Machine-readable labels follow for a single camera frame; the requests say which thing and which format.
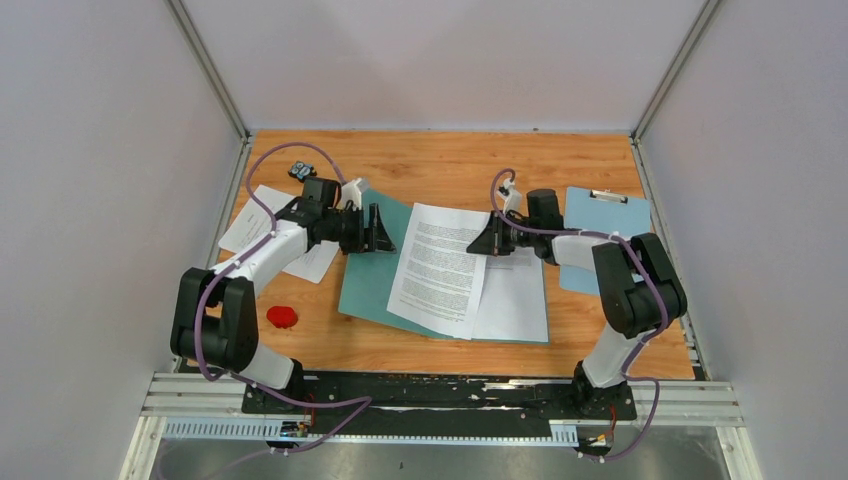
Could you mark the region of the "blue clipboard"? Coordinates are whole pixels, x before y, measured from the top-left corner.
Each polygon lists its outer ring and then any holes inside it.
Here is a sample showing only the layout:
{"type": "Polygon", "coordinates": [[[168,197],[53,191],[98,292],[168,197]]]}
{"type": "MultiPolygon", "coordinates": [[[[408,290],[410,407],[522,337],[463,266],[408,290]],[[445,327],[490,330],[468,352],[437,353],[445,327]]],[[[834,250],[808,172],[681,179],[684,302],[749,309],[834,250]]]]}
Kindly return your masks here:
{"type": "MultiPolygon", "coordinates": [[[[566,189],[564,227],[598,231],[629,239],[651,231],[650,203],[639,197],[570,186],[566,189]]],[[[598,296],[592,247],[602,240],[594,237],[565,241],[560,266],[562,289],[598,296]]]]}

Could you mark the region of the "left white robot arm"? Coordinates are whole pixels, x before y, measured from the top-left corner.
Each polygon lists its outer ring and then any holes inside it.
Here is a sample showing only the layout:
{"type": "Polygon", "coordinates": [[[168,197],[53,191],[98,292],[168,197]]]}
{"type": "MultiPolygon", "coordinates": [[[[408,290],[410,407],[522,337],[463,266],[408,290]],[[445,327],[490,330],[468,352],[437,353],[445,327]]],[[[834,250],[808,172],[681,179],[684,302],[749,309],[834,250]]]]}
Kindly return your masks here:
{"type": "Polygon", "coordinates": [[[179,283],[172,353],[269,387],[279,411],[298,411],[307,390],[302,365],[260,342],[256,300],[286,266],[323,242],[343,254],[395,252],[378,205],[363,202],[369,187],[364,178],[341,184],[310,177],[301,195],[264,210],[272,220],[267,233],[211,269],[188,269],[179,283]]]}

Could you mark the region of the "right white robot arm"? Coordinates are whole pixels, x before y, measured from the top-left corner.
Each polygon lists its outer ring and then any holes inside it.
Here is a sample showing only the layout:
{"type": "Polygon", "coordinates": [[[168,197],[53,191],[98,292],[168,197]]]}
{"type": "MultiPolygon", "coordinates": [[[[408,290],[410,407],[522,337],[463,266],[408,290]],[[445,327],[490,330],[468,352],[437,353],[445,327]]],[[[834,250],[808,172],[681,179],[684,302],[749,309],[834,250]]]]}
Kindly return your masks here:
{"type": "Polygon", "coordinates": [[[527,212],[492,209],[469,254],[508,256],[530,248],[544,262],[594,274],[606,325],[574,371],[570,402],[596,417],[623,399],[630,367],[647,343],[688,310],[688,298],[659,237],[568,228],[552,189],[527,195],[527,212]]]}

